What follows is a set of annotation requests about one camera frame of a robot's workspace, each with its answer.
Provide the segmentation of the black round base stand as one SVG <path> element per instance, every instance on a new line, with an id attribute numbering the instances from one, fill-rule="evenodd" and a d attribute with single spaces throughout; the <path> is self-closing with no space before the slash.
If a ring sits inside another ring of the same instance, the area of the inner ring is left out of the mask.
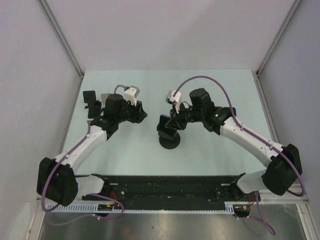
<path id="1" fill-rule="evenodd" d="M 158 132 L 158 141 L 163 148 L 173 150 L 179 146 L 181 137 L 176 129 L 165 128 L 158 124 L 156 130 Z"/>

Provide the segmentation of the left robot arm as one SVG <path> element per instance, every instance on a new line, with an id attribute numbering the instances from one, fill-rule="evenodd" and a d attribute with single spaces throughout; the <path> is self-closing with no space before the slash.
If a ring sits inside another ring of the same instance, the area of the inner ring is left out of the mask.
<path id="1" fill-rule="evenodd" d="M 140 124 L 147 113 L 143 104 L 135 97 L 131 99 L 117 93 L 110 94 L 105 106 L 95 118 L 88 120 L 86 133 L 75 145 L 55 158 L 45 157 L 39 164 L 36 191 L 41 195 L 41 205 L 45 199 L 58 206 L 68 206 L 76 198 L 94 194 L 105 200 L 111 188 L 105 177 L 93 173 L 76 177 L 75 173 L 85 160 L 119 129 L 124 122 Z"/>

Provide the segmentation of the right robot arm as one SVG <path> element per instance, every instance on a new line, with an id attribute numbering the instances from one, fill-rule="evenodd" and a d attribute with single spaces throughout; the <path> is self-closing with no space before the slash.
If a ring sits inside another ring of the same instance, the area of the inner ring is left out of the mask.
<path id="1" fill-rule="evenodd" d="M 204 88 L 190 92 L 192 104 L 185 107 L 179 91 L 169 91 L 166 102 L 172 105 L 166 128 L 185 130 L 189 123 L 202 123 L 209 132 L 225 137 L 256 157 L 265 167 L 254 173 L 242 173 L 230 188 L 231 196 L 242 201 L 249 193 L 269 190 L 282 196 L 302 174 L 300 153 L 296 146 L 269 140 L 239 121 L 235 109 L 215 106 Z"/>

